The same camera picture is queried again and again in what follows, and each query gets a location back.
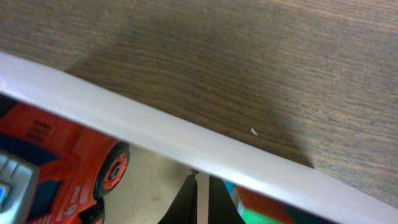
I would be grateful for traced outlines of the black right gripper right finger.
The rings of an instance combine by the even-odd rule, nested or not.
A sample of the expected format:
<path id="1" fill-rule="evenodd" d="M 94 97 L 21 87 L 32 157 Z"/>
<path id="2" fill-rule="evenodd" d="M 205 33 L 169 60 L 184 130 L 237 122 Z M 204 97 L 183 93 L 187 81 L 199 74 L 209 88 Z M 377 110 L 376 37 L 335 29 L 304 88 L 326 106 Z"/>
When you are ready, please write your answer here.
<path id="1" fill-rule="evenodd" d="M 209 224 L 245 224 L 239 215 L 224 182 L 210 176 L 208 199 Z"/>

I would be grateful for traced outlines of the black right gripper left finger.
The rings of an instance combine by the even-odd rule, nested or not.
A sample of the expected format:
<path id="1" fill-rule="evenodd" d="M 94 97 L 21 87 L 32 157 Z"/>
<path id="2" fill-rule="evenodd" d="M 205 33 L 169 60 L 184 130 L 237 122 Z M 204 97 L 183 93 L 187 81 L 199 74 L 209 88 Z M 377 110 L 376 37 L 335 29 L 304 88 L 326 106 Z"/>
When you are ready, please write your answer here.
<path id="1" fill-rule="evenodd" d="M 190 171 L 159 224 L 197 224 L 198 171 Z"/>

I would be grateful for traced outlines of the multicolour puzzle cube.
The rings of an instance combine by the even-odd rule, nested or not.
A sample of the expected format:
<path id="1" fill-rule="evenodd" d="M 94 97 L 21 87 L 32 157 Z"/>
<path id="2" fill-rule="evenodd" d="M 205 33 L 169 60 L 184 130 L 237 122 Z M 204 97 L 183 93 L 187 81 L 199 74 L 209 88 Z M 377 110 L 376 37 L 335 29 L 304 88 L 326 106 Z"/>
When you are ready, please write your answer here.
<path id="1" fill-rule="evenodd" d="M 245 223 L 258 224 L 327 224 L 333 223 L 322 217 L 292 207 L 270 197 L 263 196 L 232 182 L 224 185 L 233 205 Z"/>

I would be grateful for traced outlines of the white cardboard box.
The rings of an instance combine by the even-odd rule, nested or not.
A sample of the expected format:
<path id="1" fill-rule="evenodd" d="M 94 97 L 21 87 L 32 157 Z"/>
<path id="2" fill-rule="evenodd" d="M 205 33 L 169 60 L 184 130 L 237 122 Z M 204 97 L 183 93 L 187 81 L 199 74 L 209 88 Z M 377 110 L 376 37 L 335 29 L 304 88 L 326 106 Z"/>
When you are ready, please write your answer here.
<path id="1" fill-rule="evenodd" d="M 315 169 L 39 63 L 1 54 L 1 92 L 334 222 L 397 222 L 396 208 Z"/>

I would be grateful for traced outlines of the red toy fire truck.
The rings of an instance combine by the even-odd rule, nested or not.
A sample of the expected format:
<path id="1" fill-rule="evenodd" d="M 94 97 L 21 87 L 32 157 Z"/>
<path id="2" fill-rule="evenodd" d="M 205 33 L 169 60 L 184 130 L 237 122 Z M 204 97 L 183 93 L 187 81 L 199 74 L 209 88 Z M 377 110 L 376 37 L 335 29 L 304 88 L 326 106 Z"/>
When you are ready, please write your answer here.
<path id="1" fill-rule="evenodd" d="M 6 95 L 1 149 L 39 168 L 25 223 L 104 223 L 130 158 L 128 143 Z"/>

